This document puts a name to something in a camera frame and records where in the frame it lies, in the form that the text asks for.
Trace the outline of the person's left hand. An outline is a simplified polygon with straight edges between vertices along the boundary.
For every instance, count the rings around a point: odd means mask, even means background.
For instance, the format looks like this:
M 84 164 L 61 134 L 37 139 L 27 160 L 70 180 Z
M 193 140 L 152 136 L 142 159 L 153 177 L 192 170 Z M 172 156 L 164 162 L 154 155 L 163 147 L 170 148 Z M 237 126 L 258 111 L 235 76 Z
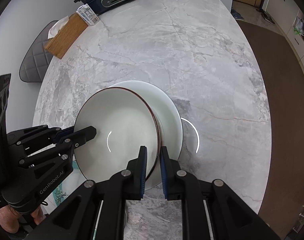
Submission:
M 40 206 L 30 215 L 36 225 L 39 225 L 46 218 Z M 22 216 L 9 205 L 2 207 L 0 208 L 0 226 L 8 233 L 16 233 L 19 230 L 19 218 Z

